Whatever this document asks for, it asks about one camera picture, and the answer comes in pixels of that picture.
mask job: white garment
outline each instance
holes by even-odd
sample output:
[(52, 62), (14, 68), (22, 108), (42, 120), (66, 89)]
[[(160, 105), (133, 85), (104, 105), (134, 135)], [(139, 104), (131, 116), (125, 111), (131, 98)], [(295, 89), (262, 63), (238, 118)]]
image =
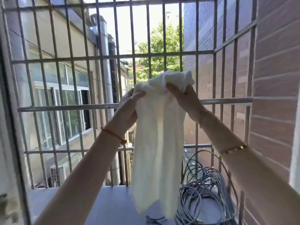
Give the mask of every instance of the white garment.
[(163, 215), (172, 219), (178, 207), (185, 111), (166, 89), (166, 82), (182, 92), (194, 84), (190, 71), (166, 71), (134, 88), (133, 93), (143, 91), (146, 95), (136, 105), (131, 191), (139, 214), (160, 200)]

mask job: wire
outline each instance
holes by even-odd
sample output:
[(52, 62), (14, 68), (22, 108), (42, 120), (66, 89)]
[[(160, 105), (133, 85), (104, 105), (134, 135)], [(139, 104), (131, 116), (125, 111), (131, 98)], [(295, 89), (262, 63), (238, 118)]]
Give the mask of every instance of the wire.
[[(32, 44), (32, 45), (34, 45), (35, 47), (38, 48), (37, 45), (35, 45), (35, 44), (32, 43), (31, 41), (25, 39), (24, 37), (22, 37), (21, 35), (19, 35), (19, 34), (16, 33), (15, 31), (13, 31), (13, 30), (11, 30), (11, 29), (9, 29), (9, 30), (12, 31), (13, 33), (15, 33), (16, 35), (20, 36), (21, 38), (23, 38), (24, 40), (26, 40), (26, 41), (29, 42), (30, 44)], [(47, 51), (44, 51), (43, 49), (41, 49), (41, 50), (42, 50), (44, 53), (46, 53), (46, 54), (50, 55), (51, 57), (55, 58), (55, 55), (54, 55), (54, 54), (51, 54), (51, 53), (49, 53), (49, 52), (47, 52)], [(79, 70), (77, 70), (77, 71), (80, 72), (81, 74), (83, 74), (83, 75), (85, 75), (85, 76), (88, 77), (88, 75), (84, 74), (83, 72), (81, 72), (81, 71), (79, 71)], [(108, 83), (105, 83), (105, 84), (110, 85), (110, 86), (115, 87), (115, 88), (118, 88), (118, 87), (116, 87), (116, 86), (114, 86), (114, 85), (111, 85), (111, 84), (108, 84)]]
[[(236, 224), (236, 211), (231, 199), (231, 194), (227, 190), (226, 182), (221, 172), (214, 167), (203, 167), (194, 156), (200, 152), (209, 152), (217, 159), (220, 158), (208, 150), (200, 150), (192, 155), (188, 160), (185, 170), (181, 173), (181, 188), (179, 189), (179, 204), (175, 221), (183, 225), (225, 225)], [(228, 176), (228, 181), (233, 188), (238, 208), (238, 196), (229, 174), (221, 161), (221, 164)], [(199, 219), (201, 204), (204, 198), (215, 200), (222, 208), (221, 218), (215, 223), (204, 223)], [(146, 216), (146, 219), (162, 225), (161, 222), (165, 217), (158, 219)]]

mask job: green foliage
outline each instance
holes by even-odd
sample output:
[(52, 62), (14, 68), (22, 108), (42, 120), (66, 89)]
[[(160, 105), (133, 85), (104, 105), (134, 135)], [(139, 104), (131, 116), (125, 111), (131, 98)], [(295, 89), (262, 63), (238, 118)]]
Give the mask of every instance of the green foliage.
[[(158, 28), (153, 29), (150, 35), (151, 53), (163, 52), (163, 24), (160, 23)], [(174, 28), (172, 24), (166, 27), (166, 51), (179, 52), (179, 26)], [(148, 53), (148, 43), (141, 42), (136, 53)], [(149, 79), (149, 62), (148, 57), (140, 58), (137, 65), (142, 65), (141, 70), (137, 70), (136, 79), (138, 82), (146, 82)], [(151, 73), (155, 77), (164, 71), (163, 57), (151, 58)], [(179, 56), (167, 56), (167, 69), (176, 72), (180, 71)]]

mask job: person's left arm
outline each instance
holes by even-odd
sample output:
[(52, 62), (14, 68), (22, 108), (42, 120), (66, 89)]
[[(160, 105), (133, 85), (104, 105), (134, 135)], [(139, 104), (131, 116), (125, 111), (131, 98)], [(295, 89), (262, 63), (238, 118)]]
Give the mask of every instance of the person's left arm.
[[(114, 117), (104, 129), (123, 137), (136, 122), (135, 104), (145, 94), (132, 94), (133, 89), (122, 97)], [(84, 224), (120, 142), (116, 136), (101, 131), (90, 150), (59, 187), (34, 225)]]

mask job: metal railing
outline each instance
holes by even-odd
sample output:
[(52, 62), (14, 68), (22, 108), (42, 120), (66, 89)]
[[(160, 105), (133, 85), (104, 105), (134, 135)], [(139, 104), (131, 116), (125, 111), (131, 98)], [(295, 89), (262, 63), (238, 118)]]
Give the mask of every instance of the metal railing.
[[(22, 113), (25, 112), (33, 112), (34, 116), (34, 124), (36, 128), (36, 134), (37, 134), (37, 139), (38, 139), (38, 151), (29, 151), (28, 146), (26, 143), (26, 137), (25, 137), (25, 131), (24, 131), (24, 125), (22, 128), (23, 132), (23, 140), (24, 140), (24, 148), (25, 148), (25, 155), (28, 163), (28, 168), (29, 168), (29, 176), (31, 180), (31, 187), (34, 188), (33, 184), (33, 177), (32, 177), (32, 172), (31, 172), (31, 167), (30, 167), (30, 159), (29, 155), (30, 154), (40, 154), (40, 159), (41, 159), (41, 164), (42, 164), (42, 169), (43, 169), (43, 178), (45, 181), (45, 187), (47, 188), (47, 177), (46, 177), (46, 172), (45, 172), (45, 164), (43, 160), (43, 155), (44, 154), (53, 154), (54, 160), (55, 160), (55, 166), (58, 169), (58, 162), (57, 162), (57, 154), (58, 153), (67, 153), (68, 156), (68, 163), (69, 163), (69, 168), (70, 172), (72, 171), (72, 164), (71, 164), (71, 158), (70, 154), (73, 152), (81, 152), (82, 155), (84, 155), (85, 152), (87, 152), (87, 149), (83, 148), (83, 137), (82, 137), (82, 132), (81, 132), (81, 127), (79, 128), (79, 137), (80, 137), (80, 146), (81, 149), (78, 150), (71, 150), (69, 146), (69, 141), (67, 137), (67, 126), (66, 126), (66, 116), (65, 113), (62, 112), (62, 118), (63, 118), (63, 123), (64, 123), (64, 131), (66, 135), (66, 150), (56, 150), (55, 148), (55, 143), (54, 143), (54, 133), (52, 129), (52, 125), (50, 125), (50, 131), (51, 131), (51, 136), (52, 136), (52, 145), (53, 145), (53, 150), (42, 150), (41, 147), (41, 142), (40, 142), (40, 132), (38, 129), (38, 122), (37, 122), (37, 113), (36, 112), (48, 112), (48, 117), (49, 117), (49, 122), (51, 122), (51, 115), (50, 112), (52, 111), (66, 111), (66, 110), (77, 110), (77, 119), (80, 120), (80, 114), (79, 110), (83, 109), (88, 109), (88, 110), (93, 110), (93, 109), (113, 109), (118, 106), (117, 103), (113, 104), (107, 104), (106, 101), (106, 90), (105, 90), (105, 81), (104, 81), (104, 69), (103, 69), (103, 60), (104, 59), (117, 59), (118, 63), (118, 77), (119, 79), (121, 78), (121, 69), (120, 69), (120, 59), (122, 58), (132, 58), (133, 59), (133, 80), (134, 80), (134, 85), (136, 84), (136, 69), (135, 69), (135, 58), (143, 58), (143, 57), (148, 57), (148, 62), (149, 62), (149, 78), (152, 77), (152, 70), (151, 70), (151, 57), (163, 57), (164, 59), (164, 70), (167, 70), (167, 56), (179, 56), (180, 58), (180, 70), (182, 71), (182, 56), (183, 55), (194, 55), (196, 57), (196, 92), (198, 93), (198, 81), (199, 81), (199, 60), (198, 57), (199, 55), (212, 55), (213, 56), (213, 81), (212, 81), (212, 99), (207, 99), (207, 100), (202, 100), (203, 104), (211, 104), (212, 105), (212, 112), (215, 113), (215, 105), (220, 104), (220, 119), (223, 121), (223, 105), (224, 104), (231, 104), (231, 120), (230, 120), (230, 128), (233, 130), (234, 126), (234, 113), (235, 113), (235, 104), (244, 104), (246, 106), (246, 114), (245, 114), (245, 130), (244, 130), (244, 140), (245, 142), (248, 141), (248, 135), (249, 135), (249, 119), (250, 119), (250, 105), (252, 103), (252, 97), (251, 97), (251, 92), (252, 92), (252, 75), (253, 75), (253, 61), (254, 61), (254, 44), (255, 44), (255, 30), (256, 30), (256, 24), (257, 24), (257, 19), (256, 19), (256, 11), (257, 11), (257, 0), (253, 0), (252, 2), (252, 17), (251, 17), (251, 23), (246, 26), (244, 29), (239, 30), (238, 28), (238, 21), (239, 21), (239, 0), (236, 0), (235, 4), (235, 27), (234, 27), (234, 35), (230, 37), (229, 39), (226, 40), (226, 15), (227, 15), (227, 0), (224, 0), (224, 9), (223, 9), (223, 35), (222, 35), (222, 44), (217, 47), (217, 23), (218, 23), (218, 0), (129, 0), (129, 1), (116, 1), (113, 0), (113, 2), (105, 2), (101, 3), (99, 0), (95, 0), (95, 3), (84, 3), (83, 0), (80, 0), (80, 3), (78, 4), (69, 4), (67, 0), (64, 0), (64, 4), (62, 5), (53, 5), (51, 4), (51, 0), (49, 1), (49, 5), (46, 6), (36, 6), (35, 5), (35, 0), (32, 0), (32, 6), (26, 6), (26, 7), (20, 7), (19, 6), (19, 0), (16, 0), (16, 7), (10, 7), (10, 8), (5, 8), (4, 7), (4, 20), (5, 20), (5, 33), (6, 33), (6, 39), (8, 43), (8, 48), (10, 50), (10, 66), (12, 71), (14, 71), (13, 66), (17, 64), (24, 64), (26, 66), (26, 73), (28, 77), (28, 82), (29, 82), (29, 89), (30, 89), (30, 97), (31, 97), (31, 102), (32, 106), (31, 107), (19, 107), (18, 112), (20, 113), (20, 120), (21, 124), (23, 123), (22, 120)], [(199, 2), (205, 2), (205, 1), (212, 1), (214, 2), (214, 24), (213, 24), (213, 29), (214, 29), (214, 34), (213, 34), (213, 49), (212, 50), (199, 50)], [(195, 51), (183, 51), (182, 50), (182, 3), (191, 3), (194, 2), (196, 3), (196, 50)], [(170, 4), (170, 3), (178, 3), (179, 5), (179, 43), (180, 43), (180, 50), (179, 52), (167, 52), (166, 51), (166, 19), (165, 19), (165, 5)], [(149, 5), (153, 4), (161, 4), (163, 7), (163, 52), (162, 53), (151, 53), (150, 50), (150, 21), (149, 21)], [(133, 6), (139, 6), (139, 5), (146, 5), (146, 16), (147, 16), (147, 38), (148, 38), (148, 53), (146, 54), (136, 54), (134, 50), (134, 29), (133, 29), (133, 14), (132, 14), (132, 7)], [(117, 18), (117, 7), (122, 7), (122, 6), (129, 6), (130, 8), (130, 21), (131, 21), (131, 42), (132, 42), (132, 54), (127, 54), (127, 55), (120, 55), (119, 51), (119, 35), (118, 35), (118, 18)], [(106, 7), (113, 7), (114, 10), (114, 21), (115, 21), (115, 41), (116, 41), (116, 50), (117, 54), (116, 55), (103, 55), (102, 54), (102, 48), (101, 48), (101, 37), (99, 37), (100, 42), (99, 42), (99, 47), (97, 49), (97, 54), (94, 56), (89, 56), (88, 53), (88, 47), (87, 47), (87, 37), (86, 37), (86, 27), (85, 27), (85, 18), (82, 18), (82, 23), (83, 23), (83, 35), (84, 35), (84, 44), (85, 44), (85, 56), (81, 57), (74, 57), (73, 56), (73, 50), (72, 50), (72, 37), (70, 33), (70, 19), (68, 15), (68, 9), (69, 8), (74, 8), (74, 7), (80, 7), (81, 12), (83, 14), (83, 10), (85, 8), (96, 8), (97, 11), (97, 21), (98, 21), (98, 29), (100, 30), (100, 19), (99, 19), (99, 8), (106, 8)], [(56, 9), (64, 9), (66, 12), (66, 22), (67, 22), (67, 32), (68, 32), (68, 42), (69, 42), (69, 47), (70, 47), (70, 57), (59, 57), (57, 53), (57, 48), (56, 48), (56, 40), (55, 40), (55, 29), (53, 25), (53, 11)], [(38, 11), (49, 11), (50, 14), (50, 19), (51, 19), (51, 31), (52, 31), (52, 37), (53, 37), (53, 46), (54, 46), (54, 58), (43, 58), (42, 55), (42, 49), (41, 49), (41, 44), (40, 44), (40, 35), (38, 33), (38, 24), (37, 24), (37, 17), (36, 17), (36, 12)], [(10, 12), (17, 12), (18, 14), (18, 21), (19, 21), (19, 26), (20, 26), (20, 33), (21, 33), (21, 40), (22, 40), (22, 48), (24, 52), (24, 60), (13, 60), (12, 57), (12, 52), (11, 52), (11, 47), (10, 47), (10, 37), (8, 34), (8, 25), (6, 21), (6, 15), (9, 14)], [(24, 39), (24, 31), (23, 31), (23, 24), (21, 21), (21, 13), (22, 12), (30, 12), (33, 13), (34, 15), (34, 24), (35, 24), (35, 29), (36, 29), (36, 37), (37, 37), (37, 46), (38, 46), (38, 51), (39, 51), (39, 59), (30, 59), (28, 60), (27, 55), (26, 55), (26, 46), (25, 46), (25, 39)], [(235, 85), (236, 85), (236, 70), (237, 70), (237, 44), (238, 44), (238, 39), (242, 37), (244, 34), (250, 32), (250, 52), (249, 52), (249, 62), (248, 62), (248, 75), (247, 75), (247, 90), (246, 90), (246, 97), (244, 98), (235, 98)], [(225, 50), (228, 45), (231, 43), (234, 44), (234, 50), (233, 50), (233, 72), (232, 72), (232, 90), (231, 90), (231, 98), (224, 98), (224, 74), (225, 74)], [(221, 96), (220, 98), (216, 98), (216, 55), (219, 51), (222, 51), (222, 67), (221, 67)], [(58, 63), (61, 61), (69, 61), (71, 62), (72, 66), (72, 75), (73, 75), (73, 81), (74, 81), (74, 91), (77, 91), (77, 85), (76, 85), (76, 74), (74, 70), (74, 62), (75, 61), (86, 61), (87, 64), (87, 69), (88, 69), (88, 83), (89, 83), (89, 88), (90, 88), (90, 97), (92, 98), (92, 85), (91, 85), (91, 80), (92, 77), (90, 75), (90, 69), (89, 69), (89, 61), (90, 60), (99, 60), (100, 61), (100, 71), (102, 75), (102, 87), (103, 87), (103, 98), (104, 98), (104, 104), (88, 104), (88, 105), (79, 105), (78, 102), (78, 95), (75, 93), (75, 100), (76, 100), (76, 105), (73, 106), (66, 106), (63, 104), (63, 95), (62, 95), (62, 83), (60, 80), (60, 72), (59, 72), (59, 67)], [(33, 97), (33, 86), (31, 85), (31, 75), (29, 72), (29, 64), (32, 63), (47, 63), (47, 62), (55, 62), (56, 63), (56, 69), (57, 69), (57, 75), (58, 75), (58, 86), (59, 86), (59, 96), (61, 100), (61, 106), (49, 106), (49, 101), (46, 100), (47, 106), (40, 106), (37, 107), (35, 105), (34, 97)], [(45, 77), (45, 71), (43, 69), (43, 64), (42, 66), (42, 76), (43, 76), (43, 82), (44, 82), (44, 91), (45, 91), (45, 97), (48, 98), (47, 95), (47, 85), (46, 85), (46, 77)], [(14, 81), (17, 82), (17, 79), (15, 77), (15, 73), (13, 73), (13, 78)], [(120, 95), (122, 95), (122, 84), (121, 81), (119, 81), (119, 92)], [(105, 112), (105, 119), (108, 121), (108, 116), (107, 112)], [(95, 127), (95, 117), (92, 112), (92, 122), (93, 122), (93, 127)], [(96, 130), (94, 129), (94, 138), (96, 139)], [(184, 148), (195, 148), (196, 151), (198, 148), (211, 148), (212, 151), (214, 151), (214, 148), (210, 144), (198, 144), (198, 124), (195, 124), (195, 130), (196, 130), (196, 138), (195, 138), (195, 144), (193, 145), (185, 145)], [(133, 150), (133, 147), (121, 147), (118, 149), (118, 151), (123, 151), (124, 156), (126, 158), (126, 151), (127, 150)], [(245, 201), (245, 194), (242, 191), (240, 194), (240, 208), (239, 208), (239, 224), (242, 224), (243, 221), (243, 209), (244, 209), (244, 201)]]

